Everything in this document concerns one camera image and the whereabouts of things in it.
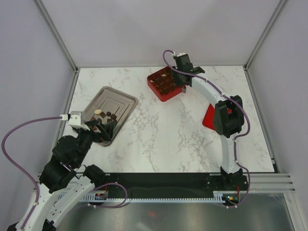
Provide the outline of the stainless steel tray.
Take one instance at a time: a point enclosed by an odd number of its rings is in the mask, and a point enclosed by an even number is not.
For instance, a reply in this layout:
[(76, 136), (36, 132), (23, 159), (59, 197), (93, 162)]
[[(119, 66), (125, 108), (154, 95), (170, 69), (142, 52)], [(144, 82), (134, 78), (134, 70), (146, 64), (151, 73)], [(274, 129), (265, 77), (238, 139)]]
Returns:
[[(103, 87), (83, 111), (83, 119), (85, 122), (97, 120), (102, 124), (106, 124), (112, 120), (117, 121), (112, 140), (110, 142), (99, 143), (100, 146), (106, 147), (114, 141), (137, 104), (138, 99), (136, 97), (111, 87)], [(102, 111), (98, 115), (95, 114), (95, 110), (97, 109), (101, 109)]]

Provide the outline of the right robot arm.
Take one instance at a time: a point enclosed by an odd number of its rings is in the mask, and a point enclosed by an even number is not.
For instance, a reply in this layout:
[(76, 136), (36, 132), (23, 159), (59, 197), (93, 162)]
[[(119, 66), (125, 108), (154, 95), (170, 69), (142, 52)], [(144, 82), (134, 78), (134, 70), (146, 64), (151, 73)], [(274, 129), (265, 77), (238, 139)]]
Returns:
[(237, 164), (235, 138), (242, 131), (244, 114), (240, 96), (224, 94), (213, 82), (206, 79), (201, 67), (193, 67), (188, 54), (173, 54), (176, 66), (173, 78), (176, 86), (190, 86), (201, 93), (214, 107), (213, 127), (220, 136), (222, 147), (222, 164), (220, 167), (220, 184), (231, 190), (243, 176), (243, 170)]

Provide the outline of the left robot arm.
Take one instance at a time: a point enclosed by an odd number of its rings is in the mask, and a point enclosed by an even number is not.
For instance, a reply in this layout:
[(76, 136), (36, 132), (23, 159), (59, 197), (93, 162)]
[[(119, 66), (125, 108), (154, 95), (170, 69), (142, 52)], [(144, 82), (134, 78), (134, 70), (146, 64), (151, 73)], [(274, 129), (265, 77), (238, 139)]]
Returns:
[(110, 141), (116, 121), (103, 124), (98, 119), (72, 124), (77, 137), (63, 136), (52, 150), (52, 158), (45, 165), (36, 182), (32, 176), (7, 154), (5, 142), (1, 148), (6, 158), (19, 168), (33, 182), (36, 194), (23, 218), (8, 227), (10, 231), (54, 231), (65, 216), (75, 207), (82, 197), (91, 191), (107, 189), (108, 186), (119, 186), (116, 182), (105, 180), (105, 173), (96, 165), (87, 166), (75, 185), (59, 199), (69, 182), (76, 176), (76, 170), (90, 150), (93, 143)]

